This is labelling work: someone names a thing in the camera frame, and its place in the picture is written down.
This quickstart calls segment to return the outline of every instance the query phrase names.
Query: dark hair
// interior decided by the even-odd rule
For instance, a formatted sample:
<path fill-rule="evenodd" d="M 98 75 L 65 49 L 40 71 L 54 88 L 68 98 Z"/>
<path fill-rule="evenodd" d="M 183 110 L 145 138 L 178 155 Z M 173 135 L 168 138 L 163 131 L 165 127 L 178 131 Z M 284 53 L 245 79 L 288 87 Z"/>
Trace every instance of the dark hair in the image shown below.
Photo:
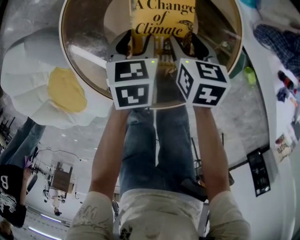
<path fill-rule="evenodd" d="M 10 234 L 8 235 L 6 232 L 1 232 L 0 231 L 0 239 L 5 239 L 5 240 L 14 240 L 14 235 L 13 232 L 10 231 Z"/>

